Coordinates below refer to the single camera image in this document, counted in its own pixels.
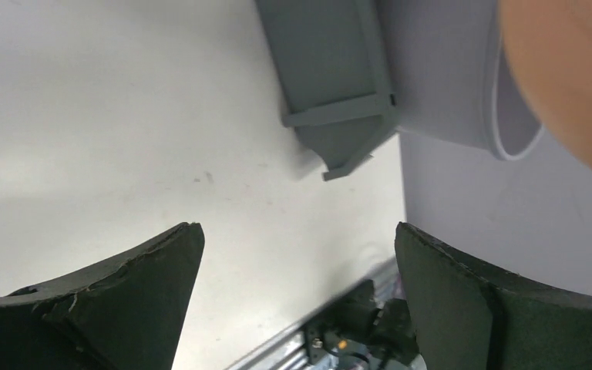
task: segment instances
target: white table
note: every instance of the white table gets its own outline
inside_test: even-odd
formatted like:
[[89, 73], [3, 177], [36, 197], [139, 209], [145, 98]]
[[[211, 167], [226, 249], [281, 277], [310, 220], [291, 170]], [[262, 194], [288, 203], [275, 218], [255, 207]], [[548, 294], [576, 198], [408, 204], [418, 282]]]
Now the white table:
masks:
[[0, 0], [0, 295], [201, 222], [174, 368], [219, 369], [391, 257], [397, 140], [324, 183], [281, 99], [251, 0]]

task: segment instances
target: gray plastic object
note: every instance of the gray plastic object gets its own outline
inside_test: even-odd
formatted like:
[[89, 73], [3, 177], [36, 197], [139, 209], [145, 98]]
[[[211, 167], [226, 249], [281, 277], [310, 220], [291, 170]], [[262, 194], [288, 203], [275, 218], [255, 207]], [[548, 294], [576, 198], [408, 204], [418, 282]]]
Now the gray plastic object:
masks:
[[502, 48], [497, 0], [379, 0], [399, 128], [518, 160], [543, 128]]
[[395, 97], [373, 0], [257, 0], [298, 139], [349, 175], [395, 133]]

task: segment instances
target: blurry orange object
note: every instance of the blurry orange object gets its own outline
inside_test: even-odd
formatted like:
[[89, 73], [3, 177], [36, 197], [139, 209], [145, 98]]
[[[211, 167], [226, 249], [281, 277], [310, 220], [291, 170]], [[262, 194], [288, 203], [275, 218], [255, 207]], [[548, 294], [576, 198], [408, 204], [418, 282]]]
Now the blurry orange object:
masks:
[[506, 55], [532, 110], [592, 168], [592, 0], [500, 0]]

